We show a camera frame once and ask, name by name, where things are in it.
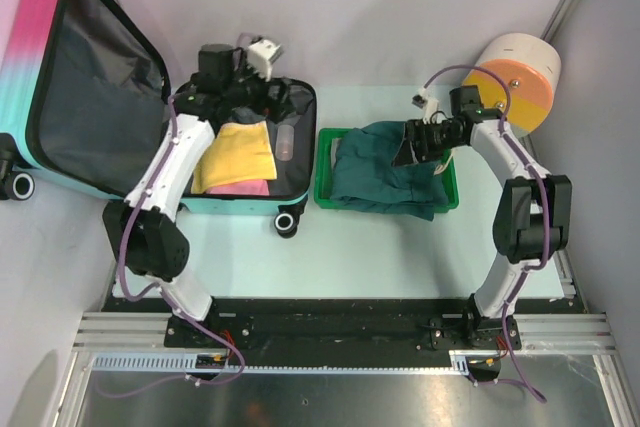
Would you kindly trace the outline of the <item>pink cloth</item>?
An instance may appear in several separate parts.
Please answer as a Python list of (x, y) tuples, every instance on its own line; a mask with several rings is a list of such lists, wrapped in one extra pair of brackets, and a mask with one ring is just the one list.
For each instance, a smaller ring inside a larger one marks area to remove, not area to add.
[(269, 196), (269, 186), (265, 179), (252, 179), (209, 187), (207, 195)]

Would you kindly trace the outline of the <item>clear plastic bottle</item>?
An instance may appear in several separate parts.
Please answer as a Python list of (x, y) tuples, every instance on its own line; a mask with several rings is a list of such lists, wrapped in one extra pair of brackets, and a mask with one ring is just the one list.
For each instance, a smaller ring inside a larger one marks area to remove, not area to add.
[(275, 157), (281, 162), (288, 162), (294, 154), (295, 129), (283, 124), (277, 129)]

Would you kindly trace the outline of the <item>yellow towel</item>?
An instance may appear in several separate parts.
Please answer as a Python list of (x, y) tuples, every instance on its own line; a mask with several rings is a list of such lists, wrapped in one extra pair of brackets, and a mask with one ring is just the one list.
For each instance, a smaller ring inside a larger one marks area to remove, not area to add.
[(190, 193), (252, 179), (277, 179), (267, 124), (226, 123), (196, 165)]

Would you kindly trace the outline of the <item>green plastic tray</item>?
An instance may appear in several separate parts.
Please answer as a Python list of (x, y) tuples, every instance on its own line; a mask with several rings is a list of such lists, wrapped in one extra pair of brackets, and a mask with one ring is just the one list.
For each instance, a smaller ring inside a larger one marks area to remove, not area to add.
[[(331, 199), (331, 193), (337, 148), (349, 131), (349, 128), (323, 128), (318, 133), (313, 193), (314, 202), (322, 209), (346, 210), (346, 207)], [(451, 153), (445, 154), (443, 160), (447, 161), (447, 165), (440, 177), (448, 201), (434, 208), (436, 214), (445, 214), (459, 206), (459, 192), (453, 155)]]

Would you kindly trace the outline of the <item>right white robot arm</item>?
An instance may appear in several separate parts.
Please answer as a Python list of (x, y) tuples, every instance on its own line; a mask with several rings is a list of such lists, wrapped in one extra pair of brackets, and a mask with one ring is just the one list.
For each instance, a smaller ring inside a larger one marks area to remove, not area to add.
[(496, 256), (481, 287), (459, 320), (436, 318), (436, 349), (490, 349), (510, 339), (512, 314), (529, 275), (546, 267), (568, 243), (572, 184), (553, 175), (517, 141), (506, 111), (485, 107), (475, 86), (450, 93), (452, 115), (439, 123), (408, 120), (395, 167), (434, 161), (469, 146), (490, 167), (502, 187), (493, 221)]

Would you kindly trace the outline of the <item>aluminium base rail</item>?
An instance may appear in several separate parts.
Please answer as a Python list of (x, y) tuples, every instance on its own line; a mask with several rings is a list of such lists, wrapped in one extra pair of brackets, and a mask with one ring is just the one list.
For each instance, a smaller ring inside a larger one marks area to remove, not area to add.
[(463, 301), (327, 299), (221, 299), (198, 328), (155, 301), (115, 301), (82, 317), (73, 347), (97, 370), (202, 377), (497, 372), (510, 352), (574, 358), (616, 349), (607, 318), (567, 300), (482, 320)]

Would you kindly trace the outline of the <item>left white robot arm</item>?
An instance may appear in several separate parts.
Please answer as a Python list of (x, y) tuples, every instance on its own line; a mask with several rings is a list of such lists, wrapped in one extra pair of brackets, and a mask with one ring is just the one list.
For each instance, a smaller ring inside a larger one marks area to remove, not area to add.
[(239, 88), (235, 97), (246, 103), (250, 81), (268, 87), (282, 51), (280, 43), (262, 36), (246, 46), (202, 46), (197, 72), (169, 99), (169, 125), (145, 173), (124, 199), (103, 211), (124, 297), (137, 302), (157, 290), (175, 314), (189, 318), (185, 332), (202, 347), (219, 339), (221, 323), (208, 314), (212, 297), (188, 266), (190, 244), (176, 217), (193, 171), (215, 139), (216, 102)]

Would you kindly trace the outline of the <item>pink and teal kids suitcase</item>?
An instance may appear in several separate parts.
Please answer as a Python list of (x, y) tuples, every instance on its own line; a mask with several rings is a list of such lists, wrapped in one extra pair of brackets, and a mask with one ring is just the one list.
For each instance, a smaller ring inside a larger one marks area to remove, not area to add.
[[(277, 179), (269, 196), (193, 195), (195, 213), (267, 215), (294, 234), (308, 199), (317, 97), (290, 79), (290, 117), (263, 117), (215, 104), (215, 138), (226, 123), (265, 121)], [(35, 178), (97, 197), (119, 199), (141, 179), (167, 131), (173, 88), (165, 62), (115, 0), (19, 0), (1, 62), (1, 196), (24, 201)], [(294, 154), (275, 157), (280, 125), (295, 129)]]

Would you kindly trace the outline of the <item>dark green shorts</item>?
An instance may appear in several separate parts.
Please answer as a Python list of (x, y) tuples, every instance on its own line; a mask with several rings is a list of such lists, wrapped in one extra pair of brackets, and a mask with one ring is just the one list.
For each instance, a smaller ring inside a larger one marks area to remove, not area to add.
[(400, 121), (349, 130), (337, 147), (329, 199), (346, 210), (433, 220), (449, 197), (434, 162), (392, 165), (403, 137)]

